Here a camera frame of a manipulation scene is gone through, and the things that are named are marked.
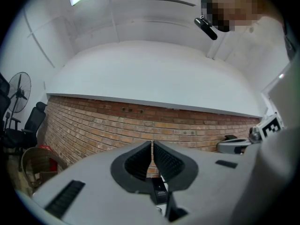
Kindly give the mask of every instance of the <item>chair backrest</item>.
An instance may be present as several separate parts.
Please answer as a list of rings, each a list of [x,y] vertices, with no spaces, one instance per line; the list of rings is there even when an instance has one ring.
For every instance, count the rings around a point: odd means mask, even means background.
[[[9,82],[0,73],[0,91],[2,91],[6,96],[9,94]]]
[[[61,167],[62,170],[67,169],[67,164],[58,157],[54,152],[49,151],[44,148],[29,148],[27,149],[21,160],[22,172],[28,182],[28,184],[36,189],[39,184],[35,184],[32,179],[30,179],[29,172],[31,177],[34,177],[36,173],[40,172],[49,172],[50,171],[50,159],[57,162],[57,165]]]
[[[25,124],[24,128],[33,131],[33,136],[35,137],[38,128],[41,126],[42,122],[46,117],[46,113],[44,112],[46,106],[46,104],[38,102],[36,106],[32,109],[31,114]]]
[[[0,135],[3,133],[4,130],[3,118],[9,105],[10,105],[9,97],[3,91],[0,90],[0,126],[1,126]]]

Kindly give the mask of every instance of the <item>chair headrest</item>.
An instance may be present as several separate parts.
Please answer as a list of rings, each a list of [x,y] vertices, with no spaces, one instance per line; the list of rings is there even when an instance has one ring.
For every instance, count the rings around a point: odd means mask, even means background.
[[[40,110],[41,112],[43,112],[46,108],[47,104],[42,103],[42,102],[37,102],[36,107],[38,110]]]

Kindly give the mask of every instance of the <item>brick wall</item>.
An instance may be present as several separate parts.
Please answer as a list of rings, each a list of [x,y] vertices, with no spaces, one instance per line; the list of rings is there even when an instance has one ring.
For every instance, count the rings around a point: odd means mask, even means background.
[[[224,135],[245,137],[255,118],[51,96],[39,143],[50,145],[68,165],[98,152],[146,140],[216,151]],[[148,176],[155,177],[152,161]]]

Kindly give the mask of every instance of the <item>electric fan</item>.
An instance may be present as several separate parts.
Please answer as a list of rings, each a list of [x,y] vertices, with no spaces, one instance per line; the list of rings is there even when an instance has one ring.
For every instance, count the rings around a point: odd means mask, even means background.
[[[11,101],[9,110],[12,112],[11,117],[13,117],[14,113],[22,111],[28,102],[31,90],[31,80],[27,73],[21,72],[14,75],[12,79],[10,79],[9,84],[10,89],[8,97]]]

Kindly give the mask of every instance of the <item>floor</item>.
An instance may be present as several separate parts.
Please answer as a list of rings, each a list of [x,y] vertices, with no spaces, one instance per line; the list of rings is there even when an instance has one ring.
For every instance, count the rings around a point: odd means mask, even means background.
[[[18,157],[9,156],[7,161],[7,171],[15,189],[32,196],[32,189],[29,187],[27,180],[22,172],[18,170]]]

